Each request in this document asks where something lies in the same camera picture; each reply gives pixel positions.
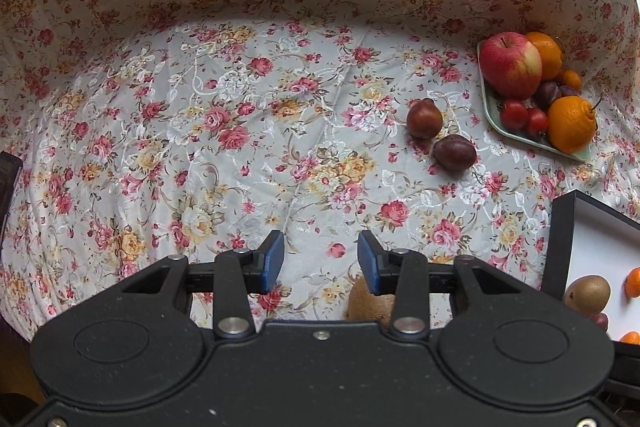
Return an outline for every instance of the floral fabric backdrop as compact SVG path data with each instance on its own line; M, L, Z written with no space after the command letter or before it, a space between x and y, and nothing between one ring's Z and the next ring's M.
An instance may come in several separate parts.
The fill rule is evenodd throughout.
M335 319L356 234L430 261L478 256L540 283L551 201L579 188L640 209L635 0L0 0L0 146L24 160L0 311L39 325L168 254L211 261L287 237L265 317ZM599 131L585 164L487 124L475 45L557 36ZM478 149L451 176L411 140L435 100ZM193 318L210 325L211 295ZM434 299L434 325L449 315Z

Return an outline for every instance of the orange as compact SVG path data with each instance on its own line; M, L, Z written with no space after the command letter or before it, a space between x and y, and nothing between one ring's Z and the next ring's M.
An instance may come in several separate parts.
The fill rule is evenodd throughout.
M626 276L625 293L630 299L640 297L640 268L634 268Z
M564 70L560 75L564 84L569 87L573 87L576 91L580 92L582 89L582 79L578 73L572 70Z
M623 335L620 342L627 344L640 344L640 333L637 331L629 331L626 335Z
M533 42L542 58L542 80L553 80L562 68L562 50L549 35L540 32L529 32L525 35Z
M549 142L565 154L574 154L588 146L596 134L596 111L581 96L564 96L546 112Z

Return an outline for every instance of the wooden floor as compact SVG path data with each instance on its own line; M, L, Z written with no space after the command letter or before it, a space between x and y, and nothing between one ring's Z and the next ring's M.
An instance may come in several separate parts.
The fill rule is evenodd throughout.
M29 353L20 335L0 319L0 394L20 393L36 403L44 395L29 364Z

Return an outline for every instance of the fruit plate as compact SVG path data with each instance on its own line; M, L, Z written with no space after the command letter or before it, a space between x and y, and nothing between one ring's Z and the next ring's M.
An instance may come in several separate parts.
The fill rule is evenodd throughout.
M476 48L476 53L478 55L478 71L480 74L480 89L482 91L482 104L484 105L484 114L486 115L486 119L489 121L491 126L503 136L507 138L511 138L513 140L517 140L519 142L526 143L533 147L538 147L539 149L544 149L545 151L552 152L554 154L559 154L561 156L565 156L566 158L571 158L572 160L576 160L578 162L586 162L590 158L590 149L591 145L588 145L581 151L578 151L575 154L565 154L555 147L553 147L546 137L542 137L542 139L537 142L535 140L529 139L526 136L521 134L514 134L511 131L506 130L502 124L500 123L500 112L498 111L498 104L502 100L496 92L490 87L487 86L484 81L484 76L482 76L482 71L480 71L480 46L484 41L478 42L478 47Z

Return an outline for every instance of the kiwi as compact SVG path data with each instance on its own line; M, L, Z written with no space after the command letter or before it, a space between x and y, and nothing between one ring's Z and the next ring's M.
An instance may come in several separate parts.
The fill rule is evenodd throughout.
M358 277L349 293L347 319L350 321L380 321L388 328L391 309L394 307L393 295L376 297L369 293L364 277Z
M564 304L587 317L599 314L609 302L611 286L604 277L585 275L573 281L564 293Z

